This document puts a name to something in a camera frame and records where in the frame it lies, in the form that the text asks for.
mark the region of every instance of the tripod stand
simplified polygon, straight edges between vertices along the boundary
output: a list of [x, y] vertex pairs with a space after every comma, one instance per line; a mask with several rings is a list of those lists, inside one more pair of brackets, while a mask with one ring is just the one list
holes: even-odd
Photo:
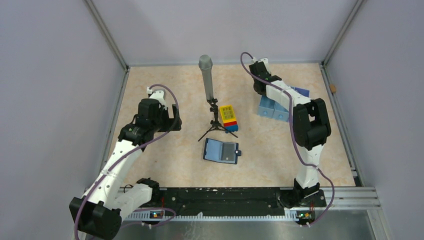
[[201, 136], [201, 138], [199, 138], [199, 140], [197, 140], [198, 142], [200, 142], [200, 140], [202, 140], [202, 138], [204, 136], [206, 136], [206, 134], [208, 134], [209, 132], [217, 131], [217, 130], [218, 131], [225, 131], [227, 133], [230, 133], [234, 137], [238, 138], [238, 136], [236, 136], [234, 133], [232, 133], [231, 131], [229, 131], [228, 129], [226, 129], [220, 123], [220, 121], [218, 121], [218, 106], [217, 106], [217, 102], [218, 102], [218, 100], [216, 98], [213, 98], [212, 100], [207, 100], [207, 103], [209, 103], [209, 105], [210, 105], [209, 110], [213, 113], [214, 120], [211, 120], [210, 121], [210, 124], [212, 126]]

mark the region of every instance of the table surface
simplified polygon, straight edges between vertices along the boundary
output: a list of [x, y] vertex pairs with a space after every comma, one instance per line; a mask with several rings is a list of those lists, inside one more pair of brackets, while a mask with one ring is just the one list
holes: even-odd
[[[320, 167], [335, 186], [354, 186], [351, 168], [317, 63], [271, 64], [272, 74], [294, 87], [310, 90], [313, 99], [326, 102], [331, 136], [320, 158]], [[206, 102], [202, 74], [196, 65], [131, 67], [113, 139], [137, 113], [146, 88], [164, 84], [176, 95], [182, 130], [149, 145], [130, 169], [125, 184], [151, 178], [161, 187], [283, 187], [293, 186], [300, 167], [287, 122], [257, 115], [261, 96], [253, 90], [253, 79], [237, 65], [214, 65], [214, 97], [218, 105], [232, 105], [237, 118], [238, 138], [212, 131], [207, 138], [239, 143], [242, 156], [237, 164], [203, 160], [205, 139], [213, 113]], [[170, 94], [168, 103], [174, 103]], [[322, 186], [330, 184], [320, 178]]]

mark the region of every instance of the gray wall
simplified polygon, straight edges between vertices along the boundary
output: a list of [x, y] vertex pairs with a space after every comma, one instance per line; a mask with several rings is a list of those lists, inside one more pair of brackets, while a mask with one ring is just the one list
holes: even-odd
[[129, 65], [321, 61], [356, 0], [94, 0]]
[[123, 70], [82, 0], [0, 3], [0, 239], [70, 239]]
[[422, 239], [424, 1], [367, 1], [329, 76], [394, 239]]

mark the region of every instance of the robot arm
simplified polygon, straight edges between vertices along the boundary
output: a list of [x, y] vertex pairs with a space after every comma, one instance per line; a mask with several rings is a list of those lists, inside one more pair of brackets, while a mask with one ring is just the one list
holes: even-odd
[[[326, 104], [321, 99], [310, 99], [299, 94], [286, 85], [284, 81], [272, 75], [267, 58], [252, 60], [249, 66], [250, 72], [260, 79], [280, 87], [291, 95], [293, 132], [300, 156], [306, 164], [318, 166], [320, 155], [327, 137], [331, 134], [330, 122], [327, 114]], [[280, 89], [253, 79], [254, 90], [263, 96], [279, 103], [286, 109], [290, 108], [290, 98]], [[306, 198], [318, 192], [320, 188], [318, 170], [312, 166], [301, 164], [299, 172], [294, 180], [294, 190], [299, 199]]]
[[[78, 222], [79, 231], [105, 240], [113, 239], [125, 218], [152, 198], [153, 189], [148, 184], [142, 183], [134, 185], [128, 192], [117, 197], [128, 171], [145, 148], [135, 150], [120, 162], [119, 159], [136, 147], [153, 140], [156, 132], [181, 129], [181, 120], [175, 105], [172, 105], [174, 118], [169, 118], [165, 91], [163, 89], [153, 91], [148, 88], [147, 93], [149, 98], [141, 100], [138, 104], [138, 113], [121, 129], [115, 148], [96, 181], [82, 198], [74, 197], [69, 204], [75, 222], [83, 199], [88, 196], [92, 188], [96, 187], [83, 206]], [[96, 185], [95, 183], [101, 178], [103, 180]]]

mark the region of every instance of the blue block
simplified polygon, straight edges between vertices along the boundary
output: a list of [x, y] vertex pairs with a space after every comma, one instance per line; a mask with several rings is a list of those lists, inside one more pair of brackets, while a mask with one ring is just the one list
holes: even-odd
[[230, 132], [237, 132], [239, 130], [239, 125], [231, 125], [231, 126], [226, 126], [226, 129], [228, 129], [228, 131]]
[[[309, 90], [294, 86], [291, 86], [291, 88], [301, 95], [309, 97]], [[262, 96], [260, 99], [257, 114], [261, 117], [272, 118], [283, 122], [289, 121], [289, 111], [266, 96]]]
[[266, 96], [262, 96], [257, 109], [257, 114], [261, 117], [272, 118], [276, 102]]
[[289, 121], [289, 111], [282, 107], [280, 104], [275, 103], [274, 114], [272, 118], [275, 120], [288, 122]]
[[303, 96], [309, 98], [309, 90], [303, 89], [303, 88], [300, 88], [300, 87], [291, 87], [291, 88], [294, 89], [296, 92], [302, 94]]

